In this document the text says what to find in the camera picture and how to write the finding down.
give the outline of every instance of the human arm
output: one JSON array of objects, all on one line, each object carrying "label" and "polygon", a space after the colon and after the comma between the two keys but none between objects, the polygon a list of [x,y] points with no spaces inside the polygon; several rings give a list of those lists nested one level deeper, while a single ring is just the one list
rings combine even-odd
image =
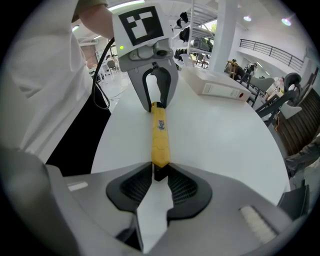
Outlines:
[{"label": "human arm", "polygon": [[86,28],[111,39],[114,37],[112,13],[106,6],[106,0],[79,0],[72,21],[80,18]]}]

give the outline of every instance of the black chair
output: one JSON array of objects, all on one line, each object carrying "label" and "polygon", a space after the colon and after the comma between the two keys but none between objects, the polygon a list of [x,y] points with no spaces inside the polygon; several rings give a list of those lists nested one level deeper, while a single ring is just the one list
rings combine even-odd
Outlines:
[{"label": "black chair", "polygon": [[[259,107],[255,112],[259,115],[259,117],[263,118],[269,114],[268,120],[264,120],[266,126],[269,126],[272,120],[275,118],[276,113],[282,107],[282,105],[286,102],[290,103],[290,105],[294,106],[296,101],[299,100],[302,89],[300,86],[301,76],[297,73],[289,73],[284,78],[284,94],[279,97],[278,95],[274,95],[273,97],[269,97],[267,102]],[[291,85],[295,85],[295,89],[289,90]]]},{"label": "black chair", "polygon": [[239,82],[243,87],[246,87],[251,92],[252,95],[250,95],[247,102],[249,103],[249,101],[252,101],[251,107],[253,107],[256,103],[259,93],[265,93],[269,89],[269,87],[275,82],[275,80],[271,77],[259,79],[254,76],[251,76],[248,73],[245,73],[242,79],[240,81],[237,80],[237,82]]},{"label": "black chair", "polygon": [[309,185],[302,186],[282,194],[278,203],[280,207],[294,221],[308,213],[309,209]]},{"label": "black chair", "polygon": [[204,58],[204,56],[201,54],[201,53],[198,53],[198,57],[197,57],[197,59],[196,59],[196,65],[198,64],[198,62],[201,62],[201,63],[203,63],[202,62],[202,60],[203,60],[203,58]]}]

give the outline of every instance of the white pillar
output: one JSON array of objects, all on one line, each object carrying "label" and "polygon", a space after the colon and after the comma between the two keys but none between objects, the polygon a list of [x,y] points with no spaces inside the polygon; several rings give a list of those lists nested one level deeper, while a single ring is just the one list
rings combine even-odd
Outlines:
[{"label": "white pillar", "polygon": [[238,1],[219,0],[218,17],[209,70],[223,73],[234,40]]},{"label": "white pillar", "polygon": [[195,0],[191,0],[191,19],[190,19],[190,31],[189,31],[189,39],[188,39],[188,49],[187,54],[190,54],[191,48],[191,40],[192,40],[192,33],[194,30],[194,15],[195,15]]}]

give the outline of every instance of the yellow handle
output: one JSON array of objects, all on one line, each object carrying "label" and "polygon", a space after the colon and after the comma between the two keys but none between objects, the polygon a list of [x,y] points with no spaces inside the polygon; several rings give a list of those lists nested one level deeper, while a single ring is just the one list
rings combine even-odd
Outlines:
[{"label": "yellow handle", "polygon": [[152,103],[151,112],[153,113],[151,161],[162,168],[170,163],[166,112],[160,102]]}]

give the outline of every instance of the white shirt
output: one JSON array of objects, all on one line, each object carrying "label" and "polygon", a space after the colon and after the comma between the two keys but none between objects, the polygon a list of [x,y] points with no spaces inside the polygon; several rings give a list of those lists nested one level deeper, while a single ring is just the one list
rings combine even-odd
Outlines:
[{"label": "white shirt", "polygon": [[16,102],[23,102],[20,108],[8,107],[11,115],[21,117],[12,126],[22,128],[11,132],[8,125],[6,134],[21,137],[12,146],[44,162],[90,96],[92,78],[72,33],[77,3],[44,1],[22,28],[5,65],[4,82],[25,97]]}]

